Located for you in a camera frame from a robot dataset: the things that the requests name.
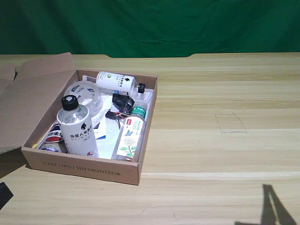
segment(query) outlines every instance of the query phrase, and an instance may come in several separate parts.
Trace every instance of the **black bottle cap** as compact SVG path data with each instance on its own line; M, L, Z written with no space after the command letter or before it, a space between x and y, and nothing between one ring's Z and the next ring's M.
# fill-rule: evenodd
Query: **black bottle cap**
M145 92L145 88L146 88L146 85L144 83L139 83L139 88L138 88L137 92L143 94Z
M75 95L66 95L61 100L62 108L66 111L72 111L79 106Z

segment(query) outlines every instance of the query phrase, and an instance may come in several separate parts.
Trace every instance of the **black object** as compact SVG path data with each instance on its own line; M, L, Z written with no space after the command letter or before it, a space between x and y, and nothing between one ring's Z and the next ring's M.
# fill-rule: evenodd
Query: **black object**
M6 184L4 182L0 183L0 210L13 196Z
M85 130L85 129L86 129L86 124L83 123L83 124L81 125L81 130Z
M137 92L143 94L145 92L145 88L146 88L146 85L144 83L139 83Z
M66 111L72 111L79 106L75 95L66 95L61 100L62 108Z
M111 120L121 120L131 114L135 101L129 96L113 94L112 103L119 110L119 112L111 112L109 110L105 117Z

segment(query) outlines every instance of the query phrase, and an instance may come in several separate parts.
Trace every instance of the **white plastic bottle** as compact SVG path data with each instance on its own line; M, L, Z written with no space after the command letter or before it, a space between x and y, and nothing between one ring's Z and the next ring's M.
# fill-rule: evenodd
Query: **white plastic bottle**
M133 76L114 74L101 71L98 73L96 85L99 88L110 90L113 94L129 95L137 92L139 84Z
M62 136L70 154L98 157L96 139L89 109L74 95L62 98L62 109L57 114Z

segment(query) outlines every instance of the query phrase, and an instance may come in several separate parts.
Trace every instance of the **box lid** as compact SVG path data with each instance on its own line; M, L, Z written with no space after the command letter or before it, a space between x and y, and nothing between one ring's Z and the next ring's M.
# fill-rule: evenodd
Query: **box lid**
M75 71L69 52L21 66L15 81L0 98L0 154L26 143Z

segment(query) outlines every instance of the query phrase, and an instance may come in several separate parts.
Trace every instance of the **wooden tabletop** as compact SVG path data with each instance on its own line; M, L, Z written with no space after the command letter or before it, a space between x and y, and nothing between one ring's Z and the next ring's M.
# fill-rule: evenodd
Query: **wooden tabletop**
M2 55L0 66L39 57ZM0 224L300 224L299 53L74 59L158 76L140 185L34 171L11 152Z

